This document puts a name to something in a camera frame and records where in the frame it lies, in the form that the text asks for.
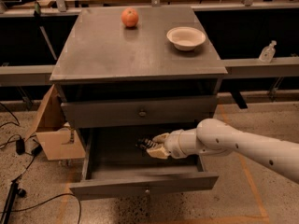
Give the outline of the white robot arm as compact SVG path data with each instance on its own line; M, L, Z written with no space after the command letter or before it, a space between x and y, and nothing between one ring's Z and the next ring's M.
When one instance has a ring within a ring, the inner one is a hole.
M147 153L157 159L226 155L232 151L299 183L297 143L242 132L217 119L203 119L194 129L157 135L147 148Z

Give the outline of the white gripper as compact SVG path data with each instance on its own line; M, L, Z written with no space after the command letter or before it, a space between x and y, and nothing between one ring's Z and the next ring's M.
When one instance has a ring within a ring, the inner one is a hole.
M169 156L174 159L184 159L191 155L199 155L205 148L197 137L195 129L177 130L162 133L152 138L155 143L164 143L147 149L147 153L156 159L166 160Z

